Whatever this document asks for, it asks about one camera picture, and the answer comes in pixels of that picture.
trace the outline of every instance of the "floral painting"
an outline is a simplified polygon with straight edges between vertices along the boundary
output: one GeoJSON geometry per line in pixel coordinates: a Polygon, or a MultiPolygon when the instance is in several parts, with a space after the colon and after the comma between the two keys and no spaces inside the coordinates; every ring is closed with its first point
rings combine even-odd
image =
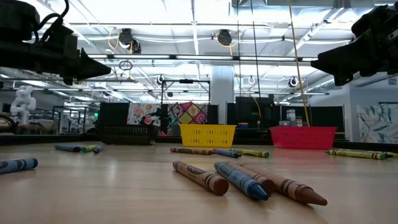
{"type": "Polygon", "coordinates": [[[398,144],[398,105],[358,106],[361,142],[398,144]]]}
{"type": "MultiPolygon", "coordinates": [[[[129,116],[127,119],[128,124],[140,124],[141,119],[155,112],[160,108],[160,104],[142,104],[131,103],[129,107],[129,116]]],[[[180,124],[204,124],[207,120],[207,105],[196,105],[192,102],[176,103],[169,105],[168,112],[171,120],[167,129],[167,133],[161,135],[179,136],[180,133],[178,125],[180,124]]],[[[147,118],[145,123],[150,124],[156,117],[147,118]]],[[[154,122],[155,126],[160,126],[160,121],[154,122]]]]}

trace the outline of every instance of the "pink basket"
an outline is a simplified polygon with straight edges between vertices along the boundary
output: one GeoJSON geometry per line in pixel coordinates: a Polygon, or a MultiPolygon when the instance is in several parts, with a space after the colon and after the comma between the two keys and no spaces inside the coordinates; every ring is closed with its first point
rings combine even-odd
{"type": "Polygon", "coordinates": [[[327,150],[333,147],[337,128],[277,126],[270,130],[275,147],[327,150]]]}

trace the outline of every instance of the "plastic basket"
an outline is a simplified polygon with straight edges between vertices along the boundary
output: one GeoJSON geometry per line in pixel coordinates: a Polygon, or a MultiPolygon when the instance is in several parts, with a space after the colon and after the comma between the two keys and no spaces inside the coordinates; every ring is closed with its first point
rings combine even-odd
{"type": "Polygon", "coordinates": [[[159,127],[146,125],[104,125],[100,128],[101,141],[106,144],[140,144],[155,143],[159,127]]]}
{"type": "Polygon", "coordinates": [[[182,144],[187,147],[231,147],[235,125],[180,124],[182,144]]]}
{"type": "Polygon", "coordinates": [[[333,147],[336,127],[272,127],[275,147],[283,149],[330,149],[333,147]]]}

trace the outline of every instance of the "yellow basket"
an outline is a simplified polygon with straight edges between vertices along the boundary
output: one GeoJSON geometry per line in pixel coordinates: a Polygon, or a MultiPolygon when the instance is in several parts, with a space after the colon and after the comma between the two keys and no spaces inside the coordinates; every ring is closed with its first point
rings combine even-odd
{"type": "Polygon", "coordinates": [[[182,144],[187,147],[232,147],[235,125],[180,124],[182,144]]]}

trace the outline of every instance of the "black basket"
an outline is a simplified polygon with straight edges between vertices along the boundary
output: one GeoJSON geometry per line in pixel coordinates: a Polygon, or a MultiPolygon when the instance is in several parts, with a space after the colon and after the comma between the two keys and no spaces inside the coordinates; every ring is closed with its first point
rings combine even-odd
{"type": "Polygon", "coordinates": [[[104,125],[100,128],[101,141],[105,144],[151,145],[159,134],[159,127],[147,125],[104,125]]]}

